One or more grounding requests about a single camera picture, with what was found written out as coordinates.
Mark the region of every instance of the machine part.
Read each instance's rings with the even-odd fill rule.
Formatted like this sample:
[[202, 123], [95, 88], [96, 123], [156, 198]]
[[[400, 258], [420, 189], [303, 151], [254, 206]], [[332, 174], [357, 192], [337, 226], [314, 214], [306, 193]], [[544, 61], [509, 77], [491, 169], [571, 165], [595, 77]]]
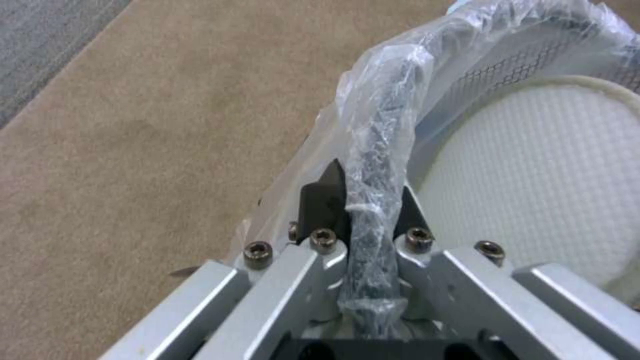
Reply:
[[324, 289], [321, 257], [287, 245], [194, 359], [269, 359], [302, 333]]
[[283, 342], [273, 360], [507, 360], [496, 346], [451, 340], [306, 340]]
[[261, 270], [273, 260], [273, 249], [266, 241], [253, 241], [244, 247], [244, 263], [248, 268]]
[[407, 248], [411, 251], [417, 254], [424, 254], [431, 250], [433, 234], [423, 227], [412, 227], [407, 230], [404, 240], [406, 241]]
[[409, 186], [405, 186], [402, 191], [402, 208], [394, 229], [394, 239], [406, 234], [412, 227], [429, 230], [413, 190]]
[[187, 359], [248, 290], [245, 273], [207, 261], [101, 359]]
[[558, 264], [517, 270], [513, 278], [620, 359], [640, 359], [640, 316]]
[[289, 241], [296, 241], [298, 237], [298, 222], [290, 221], [289, 222]]
[[435, 310], [429, 304], [424, 301], [424, 296], [421, 295], [413, 286], [407, 281], [400, 279], [400, 294], [406, 297], [408, 300], [406, 309], [402, 314], [404, 320], [434, 320], [438, 318]]
[[344, 170], [334, 159], [318, 181], [300, 189], [296, 243], [299, 245], [316, 229], [331, 229], [349, 247], [351, 221], [344, 209], [346, 199]]
[[[309, 239], [303, 241], [300, 247], [316, 250], [316, 245], [313, 242], [314, 233]], [[340, 287], [342, 286], [342, 278], [347, 272], [347, 258], [347, 246], [340, 240], [335, 240], [333, 250], [322, 256], [325, 291], [324, 295], [322, 295], [322, 300], [313, 311], [312, 320], [325, 322], [340, 316], [337, 301]]]
[[331, 254], [335, 250], [338, 239], [331, 229], [316, 229], [309, 236], [311, 247], [320, 255]]
[[481, 240], [474, 245], [474, 249], [478, 250], [480, 254], [489, 259], [492, 263], [496, 264], [498, 267], [502, 266], [505, 253], [504, 249], [500, 245], [493, 241]]
[[431, 257], [428, 266], [403, 270], [402, 278], [459, 338], [490, 331], [528, 359], [612, 359], [475, 249], [445, 250]]
[[409, 248], [406, 236], [401, 235], [394, 240], [396, 247], [396, 261], [398, 264], [398, 275], [400, 277], [400, 293], [408, 299], [407, 307], [402, 317], [407, 320], [438, 320], [435, 310], [424, 301], [424, 296], [419, 293], [408, 281], [403, 278], [403, 274], [420, 271], [429, 265], [431, 253], [437, 251], [437, 244], [431, 246], [431, 252], [414, 252]]

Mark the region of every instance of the metal frame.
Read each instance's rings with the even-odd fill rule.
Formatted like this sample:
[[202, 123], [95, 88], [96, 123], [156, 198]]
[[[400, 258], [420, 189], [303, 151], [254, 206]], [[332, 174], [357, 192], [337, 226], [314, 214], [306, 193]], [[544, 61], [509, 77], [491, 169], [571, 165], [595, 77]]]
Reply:
[[640, 316], [558, 264], [517, 270], [513, 278], [620, 359], [640, 359]]
[[288, 245], [194, 359], [268, 359], [307, 326], [326, 289], [322, 275], [321, 256]]
[[474, 249], [443, 251], [428, 265], [402, 269], [400, 275], [455, 336], [496, 334], [516, 355], [528, 359], [612, 359]]
[[207, 261], [101, 359], [176, 359], [194, 354], [248, 290], [244, 272]]

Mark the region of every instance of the plastic-wrapped cable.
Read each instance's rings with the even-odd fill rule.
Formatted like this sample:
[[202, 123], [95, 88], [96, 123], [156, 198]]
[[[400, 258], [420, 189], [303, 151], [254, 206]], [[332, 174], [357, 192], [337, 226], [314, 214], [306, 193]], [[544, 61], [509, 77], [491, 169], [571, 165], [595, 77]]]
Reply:
[[349, 268], [339, 306], [355, 336], [393, 337], [406, 307], [399, 294], [393, 229], [402, 206], [406, 163], [414, 139], [423, 81], [433, 58], [419, 45], [384, 48], [372, 56], [345, 100], [351, 141], [345, 164], [351, 215]]

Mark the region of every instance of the silver metal bracket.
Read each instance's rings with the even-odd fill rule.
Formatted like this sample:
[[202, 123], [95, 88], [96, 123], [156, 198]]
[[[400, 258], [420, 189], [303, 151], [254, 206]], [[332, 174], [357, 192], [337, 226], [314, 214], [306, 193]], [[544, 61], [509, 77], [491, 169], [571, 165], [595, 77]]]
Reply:
[[101, 359], [179, 359], [194, 354], [248, 290], [244, 272], [207, 261]]

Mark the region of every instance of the gray carpet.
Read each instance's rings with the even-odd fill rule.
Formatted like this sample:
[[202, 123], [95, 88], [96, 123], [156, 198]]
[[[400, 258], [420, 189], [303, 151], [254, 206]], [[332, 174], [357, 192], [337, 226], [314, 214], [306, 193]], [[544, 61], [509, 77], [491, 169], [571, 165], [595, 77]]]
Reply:
[[130, 1], [0, 1], [0, 128]]

